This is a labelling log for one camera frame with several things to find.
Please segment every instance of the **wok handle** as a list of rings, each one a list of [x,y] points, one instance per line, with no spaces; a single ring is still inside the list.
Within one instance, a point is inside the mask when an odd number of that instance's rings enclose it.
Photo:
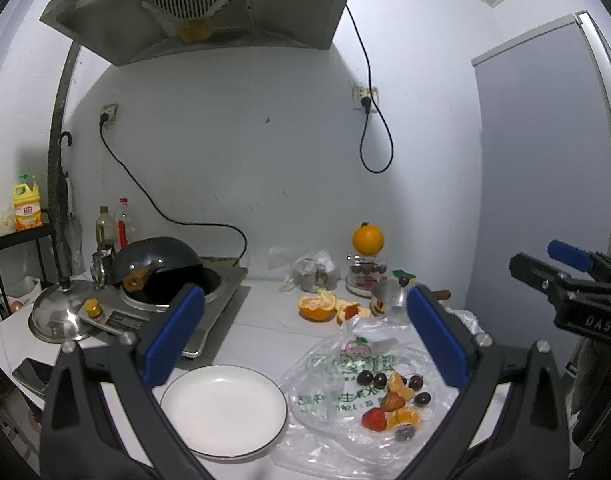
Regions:
[[[159,268],[156,264],[145,267],[136,267],[129,275],[123,278],[123,288],[126,292],[138,292],[143,290],[153,272]]]
[[[433,290],[432,295],[437,301],[446,301],[452,298],[452,292],[449,290]]]

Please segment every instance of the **cable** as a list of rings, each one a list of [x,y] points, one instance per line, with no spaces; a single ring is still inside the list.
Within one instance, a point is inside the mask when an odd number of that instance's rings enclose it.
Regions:
[[[105,146],[106,150],[108,150],[108,153],[119,164],[119,166],[121,166],[121,168],[126,170],[126,173],[132,179],[132,182],[137,184],[138,189],[140,189],[143,192],[143,194],[147,197],[147,199],[150,200],[150,203],[152,204],[152,207],[154,207],[154,210],[157,213],[159,213],[159,215],[161,215],[167,221],[169,221],[169,222],[171,222],[173,224],[177,224],[177,225],[203,226],[203,227],[225,227],[226,229],[232,229],[233,231],[236,231],[236,232],[238,232],[241,235],[241,238],[244,239],[244,248],[241,251],[241,253],[239,254],[239,257],[236,259],[236,261],[233,264],[233,267],[236,267],[239,264],[239,262],[241,261],[241,258],[244,256],[244,254],[246,254],[246,251],[248,249],[248,238],[246,237],[246,234],[243,231],[241,231],[239,229],[239,227],[236,227],[236,226],[233,226],[233,225],[230,225],[230,224],[219,224],[219,223],[214,223],[214,222],[181,222],[179,220],[175,220],[174,218],[170,218],[169,216],[167,216],[166,213],[164,213],[163,211],[161,211],[161,209],[159,209],[159,206],[156,205],[156,203],[154,202],[153,198],[144,189],[144,187],[141,186],[141,184],[139,184],[139,182],[135,178],[135,176],[132,173],[130,173],[130,170],[128,169],[128,167],[117,158],[117,156],[113,153],[113,151],[108,146],[108,143],[106,142],[105,138],[103,137],[103,125],[105,124],[105,122],[107,120],[108,120],[108,114],[103,113],[101,115],[100,121],[99,121],[99,135],[102,138],[103,146]]]
[[[387,169],[390,167],[390,165],[392,164],[392,160],[394,158],[394,141],[392,140],[392,134],[390,133],[390,127],[387,125],[385,117],[383,116],[383,113],[381,113],[381,110],[379,109],[379,106],[377,102],[375,101],[375,96],[372,93],[372,67],[370,66],[370,58],[367,55],[367,50],[365,49],[365,45],[363,44],[363,40],[361,39],[361,34],[359,33],[359,27],[357,27],[357,22],[354,21],[354,16],[352,15],[352,12],[351,10],[349,10],[349,7],[347,5],[346,5],[346,9],[348,10],[349,18],[352,20],[354,31],[357,33],[357,38],[359,39],[359,43],[361,44],[361,49],[363,50],[363,54],[365,56],[365,63],[367,64],[367,88],[369,89],[369,92],[370,92],[370,98],[371,98],[372,104],[374,104],[375,108],[377,109],[377,113],[379,114],[379,117],[381,117],[381,122],[383,122],[383,126],[385,126],[385,130],[387,131],[388,140],[390,141],[390,160],[388,160],[388,163],[385,165],[383,170],[377,171],[377,170],[372,170],[371,168],[369,168],[363,158],[363,141],[365,140],[365,131],[367,131],[367,120],[369,118],[369,108],[367,108],[368,112],[365,115],[365,125],[363,128],[363,135],[361,136],[361,143],[359,144],[359,157],[361,158],[361,164],[363,164],[363,167],[366,170],[368,170],[370,173],[373,173],[373,174],[385,173]]]

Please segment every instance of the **dish soap bottle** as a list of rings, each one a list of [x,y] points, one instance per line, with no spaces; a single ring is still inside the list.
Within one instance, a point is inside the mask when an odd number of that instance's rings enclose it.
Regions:
[[[135,225],[134,216],[128,207],[127,198],[119,198],[119,212],[115,216],[119,231],[119,249],[138,240],[138,230]]]
[[[97,250],[109,249],[114,252],[117,244],[117,227],[108,214],[108,206],[102,205],[100,215],[94,223],[94,234],[97,238]]]
[[[26,182],[28,175],[20,175],[19,179],[20,183],[14,186],[12,192],[17,231],[41,227],[43,222],[41,221],[41,200],[39,198],[37,175],[32,176],[34,181],[32,188]]]

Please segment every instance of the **plate rim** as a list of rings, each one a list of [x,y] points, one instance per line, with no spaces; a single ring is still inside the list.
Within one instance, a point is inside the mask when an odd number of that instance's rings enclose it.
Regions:
[[[196,370],[202,370],[203,368],[239,368],[239,369],[243,369],[243,370],[248,370],[250,372],[253,372],[257,375],[260,375],[261,377],[267,379],[271,384],[273,384],[273,386],[276,387],[276,389],[279,391],[279,393],[281,394],[281,398],[283,399],[283,408],[284,408],[284,420],[283,420],[283,424],[281,424],[281,427],[279,428],[279,431],[266,443],[263,444],[263,446],[253,450],[253,451],[249,451],[243,454],[237,454],[237,455],[212,455],[209,453],[205,453],[202,451],[197,451],[196,449],[192,449],[182,438],[181,435],[179,435],[179,433],[177,432],[177,430],[174,428],[174,425],[172,424],[172,421],[170,420],[170,418],[168,417],[168,415],[166,414],[165,410],[164,410],[164,398],[166,397],[166,394],[168,393],[168,390],[170,389],[170,387],[179,379],[184,378],[186,375],[191,374],[192,372],[196,371]],[[279,387],[279,385],[273,381],[272,379],[270,379],[266,374],[262,374],[261,372],[254,370],[253,368],[249,368],[247,366],[239,366],[239,365],[207,365],[207,366],[201,366],[199,368],[195,368],[194,370],[188,370],[187,372],[185,372],[184,374],[180,375],[179,377],[177,377],[175,380],[173,380],[170,384],[168,384],[166,386],[166,389],[164,389],[163,394],[161,395],[161,401],[159,401],[159,407],[161,408],[161,411],[164,413],[164,415],[166,416],[167,420],[170,422],[170,425],[172,426],[172,429],[175,431],[175,433],[177,433],[177,435],[179,435],[179,438],[183,441],[183,444],[185,444],[185,446],[193,453],[196,453],[197,455],[199,455],[202,458],[208,458],[208,459],[214,459],[214,460],[240,460],[242,458],[246,458],[252,455],[255,455],[257,453],[262,452],[264,449],[266,449],[267,447],[271,446],[276,439],[278,438],[278,436],[282,433],[282,431],[285,429],[286,424],[288,422],[288,416],[290,414],[290,410],[288,409],[288,400],[286,399],[286,395],[284,394],[283,390],[281,390],[281,388]]]

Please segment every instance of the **dark grape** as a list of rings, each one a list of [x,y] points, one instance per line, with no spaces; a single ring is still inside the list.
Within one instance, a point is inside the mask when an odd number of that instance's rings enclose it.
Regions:
[[[370,384],[374,379],[374,376],[372,375],[372,372],[370,370],[363,370],[358,376],[357,376],[357,382],[361,385],[361,386],[368,386],[368,384]]]
[[[386,384],[387,384],[387,377],[385,376],[385,373],[379,372],[378,374],[375,375],[375,379],[374,379],[375,388],[378,388],[379,390],[383,390]]]
[[[418,392],[423,387],[423,377],[420,375],[413,375],[408,381],[408,387]]]
[[[423,392],[414,397],[414,403],[418,404],[419,406],[425,406],[431,401],[431,399],[432,396],[428,392]]]
[[[394,439],[397,442],[411,440],[417,434],[417,429],[414,426],[402,426],[394,432]]]

